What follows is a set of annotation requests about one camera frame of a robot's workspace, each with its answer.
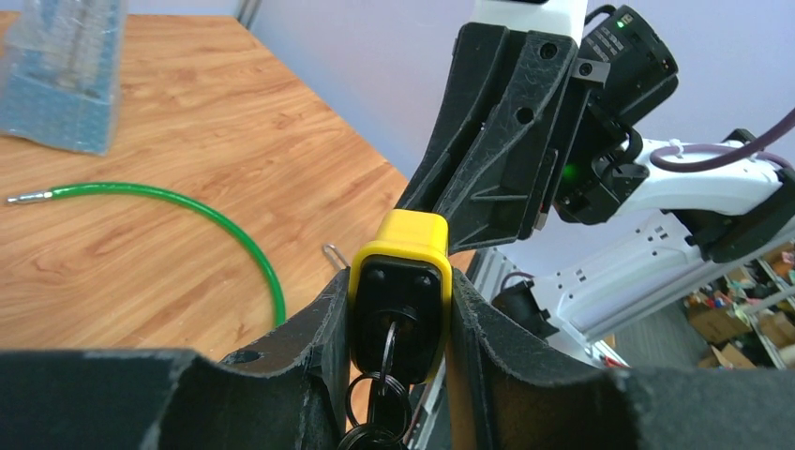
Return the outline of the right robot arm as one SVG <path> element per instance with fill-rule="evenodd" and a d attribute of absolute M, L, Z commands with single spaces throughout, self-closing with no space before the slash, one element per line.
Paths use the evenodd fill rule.
<path fill-rule="evenodd" d="M 426 153 L 398 201 L 448 226 L 448 248 L 529 238 L 555 213 L 598 225 L 650 217 L 598 255 L 510 289 L 496 306 L 539 338 L 584 344 L 651 311 L 618 297 L 672 268 L 732 263 L 794 234 L 794 171 L 758 138 L 718 144 L 642 138 L 636 123 L 676 89 L 678 67 L 628 6 L 593 16 L 577 1 L 483 1 L 457 35 Z"/>

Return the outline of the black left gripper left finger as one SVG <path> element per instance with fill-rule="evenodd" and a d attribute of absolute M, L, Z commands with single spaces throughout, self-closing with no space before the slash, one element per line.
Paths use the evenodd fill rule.
<path fill-rule="evenodd" d="M 5 449 L 333 449 L 349 380 L 338 272 L 219 362 L 190 349 L 5 351 Z"/>

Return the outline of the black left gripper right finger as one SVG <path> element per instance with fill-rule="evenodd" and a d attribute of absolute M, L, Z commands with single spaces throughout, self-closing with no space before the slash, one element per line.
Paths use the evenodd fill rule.
<path fill-rule="evenodd" d="M 794 374 L 598 368 L 454 274 L 446 387 L 456 449 L 790 449 Z"/>

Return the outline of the black-headed key bunch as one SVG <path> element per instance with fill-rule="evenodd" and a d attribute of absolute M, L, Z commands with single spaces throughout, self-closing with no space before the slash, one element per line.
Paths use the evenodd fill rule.
<path fill-rule="evenodd" d="M 407 387 L 392 375 L 398 324 L 389 323 L 382 361 L 377 371 L 357 376 L 346 391 L 346 416 L 352 424 L 337 449 L 406 449 L 405 436 L 411 426 L 413 409 Z M 353 412 L 352 398 L 356 386 L 371 380 L 367 402 L 367 420 L 359 422 Z"/>

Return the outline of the yellow padlock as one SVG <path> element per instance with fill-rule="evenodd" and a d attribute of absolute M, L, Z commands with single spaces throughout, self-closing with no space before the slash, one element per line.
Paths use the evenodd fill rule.
<path fill-rule="evenodd" d="M 404 384 L 435 376 L 451 320 L 448 232 L 438 214 L 394 209 L 355 254 L 347 292 L 348 338 L 359 371 L 381 368 L 394 325 L 390 375 Z"/>

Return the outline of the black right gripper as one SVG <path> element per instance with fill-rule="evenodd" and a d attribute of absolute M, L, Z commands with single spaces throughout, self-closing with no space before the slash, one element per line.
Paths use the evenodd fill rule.
<path fill-rule="evenodd" d="M 453 253 L 543 227 L 592 83 L 570 38 L 469 22 L 458 31 L 427 148 L 397 209 L 443 198 Z"/>

